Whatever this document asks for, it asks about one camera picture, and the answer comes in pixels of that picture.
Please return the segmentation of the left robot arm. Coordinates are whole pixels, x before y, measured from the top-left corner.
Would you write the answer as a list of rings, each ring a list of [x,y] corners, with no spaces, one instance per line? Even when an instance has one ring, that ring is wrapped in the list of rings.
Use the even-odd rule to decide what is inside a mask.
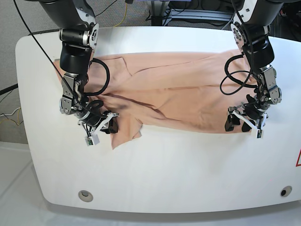
[[[256,138],[263,135],[263,127],[268,118],[266,111],[271,105],[282,100],[281,89],[276,83],[277,73],[272,67],[274,51],[269,41],[270,24],[273,22],[283,3],[276,0],[232,1],[235,14],[231,24],[240,55],[231,57],[225,64],[226,78],[239,84],[238,90],[250,88],[255,96],[247,95],[247,103],[228,108],[225,131],[231,132],[241,125],[242,132],[251,132]],[[228,71],[230,63],[243,58],[249,64],[247,78],[253,77],[255,85],[240,81]]]

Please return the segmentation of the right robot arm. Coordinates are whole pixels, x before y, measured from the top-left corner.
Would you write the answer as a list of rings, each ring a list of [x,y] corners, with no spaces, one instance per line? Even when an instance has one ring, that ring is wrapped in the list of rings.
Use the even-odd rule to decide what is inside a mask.
[[[116,113],[101,111],[102,100],[90,100],[102,94],[109,85],[110,71],[101,60],[93,58],[97,45],[99,25],[95,14],[85,0],[41,0],[41,6],[60,28],[62,41],[60,68],[65,72],[61,76],[63,95],[60,111],[66,115],[75,115],[83,125],[88,136],[96,129],[107,134],[118,132]],[[101,65],[105,70],[106,81],[96,92],[85,92],[88,83],[88,70],[92,63]]]

